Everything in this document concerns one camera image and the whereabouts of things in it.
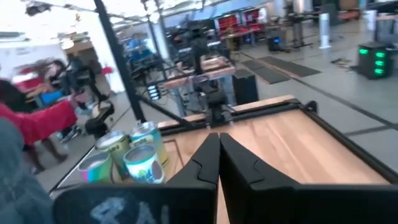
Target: desk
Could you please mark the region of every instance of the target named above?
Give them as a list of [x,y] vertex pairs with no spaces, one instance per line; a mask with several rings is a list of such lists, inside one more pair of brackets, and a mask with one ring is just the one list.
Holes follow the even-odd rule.
[[[190,76],[190,77],[184,77],[184,78],[179,78],[176,80],[168,81],[164,83],[164,87],[168,88],[170,92],[173,94],[174,98],[176,99],[176,103],[178,106],[178,112],[180,113],[180,116],[186,116],[185,113],[185,107],[184,103],[181,97],[181,92],[185,90],[185,92],[188,93],[193,93],[194,92],[194,86],[193,83],[195,80],[218,80],[219,85],[222,87],[224,92],[226,93],[228,104],[230,105],[236,105],[235,101],[235,93],[234,93],[234,87],[233,87],[233,82],[232,82],[232,75],[235,74],[235,67],[233,65],[229,65],[228,67],[225,67],[225,65],[228,65],[228,62],[226,58],[224,57],[218,57],[218,58],[213,58],[209,60],[204,60],[202,61],[202,68],[204,70],[206,69],[214,69],[220,66],[223,66],[223,68],[214,70],[211,72],[206,72],[202,75],[197,75],[197,76]],[[182,71],[185,74],[192,73],[193,70],[183,70]],[[169,78],[174,78],[178,77],[181,75],[180,72],[178,71],[172,71],[171,76]],[[200,102],[194,94],[188,94],[188,107],[191,110],[202,110],[199,105]]]
[[[275,108],[276,104],[294,102],[293,99],[290,95],[281,96],[235,106],[234,109],[247,111],[267,106]],[[201,114],[186,117],[189,121],[203,118]],[[360,159],[352,148],[343,143],[345,137],[333,137],[330,130],[320,125],[327,123],[319,120],[317,115],[309,116],[300,109],[290,109],[215,129],[198,129],[163,136],[170,156],[166,176],[171,178],[181,170],[210,133],[224,132],[302,184],[389,184],[369,162]],[[175,125],[178,125],[175,121],[165,121],[159,123],[158,127],[162,130]],[[71,177],[78,175],[77,166],[78,164],[71,175],[64,178],[64,182],[70,183]],[[219,188],[217,223],[229,223],[222,186]]]

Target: person's arm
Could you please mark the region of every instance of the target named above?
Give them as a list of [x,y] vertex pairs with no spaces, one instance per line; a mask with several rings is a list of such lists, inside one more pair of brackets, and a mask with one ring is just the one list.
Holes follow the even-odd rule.
[[19,128],[25,144],[28,145],[74,125],[77,120],[74,108],[67,100],[32,114],[15,113],[1,103],[0,117],[12,121]]

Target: green light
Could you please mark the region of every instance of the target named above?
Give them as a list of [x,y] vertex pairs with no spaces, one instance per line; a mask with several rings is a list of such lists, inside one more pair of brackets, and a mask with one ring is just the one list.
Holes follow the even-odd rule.
[[376,61],[375,64],[376,64],[377,66],[383,66],[383,65],[384,65],[384,62],[382,62],[382,61]]
[[360,49],[360,50],[359,50],[359,53],[360,53],[360,54],[367,54],[367,53],[368,53],[368,50],[366,50],[366,49]]
[[384,72],[383,69],[375,69],[375,70],[374,70],[374,73],[376,73],[376,75],[382,75],[383,72]]
[[386,56],[385,53],[382,53],[382,52],[376,53],[376,57],[384,57],[384,56]]

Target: floor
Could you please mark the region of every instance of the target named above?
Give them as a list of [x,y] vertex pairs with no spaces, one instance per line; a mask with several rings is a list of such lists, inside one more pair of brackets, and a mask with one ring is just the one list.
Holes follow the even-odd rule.
[[[304,36],[309,36],[305,41],[314,43],[312,48],[305,47],[298,52],[272,56],[306,65],[321,73],[273,85],[256,77],[257,90],[260,100],[291,94],[303,103],[317,101],[319,114],[323,119],[398,172],[398,75],[382,80],[367,80],[330,63],[336,58],[346,58],[355,64],[358,44],[369,40],[369,34],[362,27],[362,22],[354,21],[331,29],[332,35],[342,35],[344,39],[334,41],[331,48],[326,50],[318,48],[318,29],[305,28]],[[245,49],[243,52],[250,57],[242,55],[241,61],[270,55],[263,45]],[[116,106],[116,112],[113,115],[114,121],[107,121],[108,124],[114,130],[129,132],[135,126],[136,120],[126,95],[120,93],[112,98],[112,102]],[[158,104],[177,113],[172,98],[162,98]],[[148,120],[168,120],[166,116],[146,105],[142,105],[142,109]],[[42,160],[48,169],[37,176],[43,187],[50,190],[93,144],[92,137],[80,136],[67,146],[59,145],[62,152],[69,154],[68,160],[59,165],[43,151]],[[63,184],[74,184],[78,181],[80,178],[74,172]]]

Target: can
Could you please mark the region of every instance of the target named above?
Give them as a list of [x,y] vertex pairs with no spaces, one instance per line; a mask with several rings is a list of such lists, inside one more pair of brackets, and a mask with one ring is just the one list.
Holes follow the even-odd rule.
[[123,156],[130,149],[130,138],[122,131],[111,131],[99,138],[95,144],[97,150],[111,154],[119,175],[122,179],[129,177],[129,171],[124,165]]
[[120,175],[113,168],[112,157],[107,152],[89,156],[78,166],[83,180],[87,183],[105,182],[114,184],[120,182]]
[[140,144],[153,144],[160,163],[163,167],[167,165],[169,157],[163,144],[160,131],[154,122],[149,121],[139,124],[132,130],[131,140],[134,147],[139,146]]
[[130,176],[136,182],[148,184],[165,182],[165,173],[153,145],[136,146],[130,149],[123,159]]

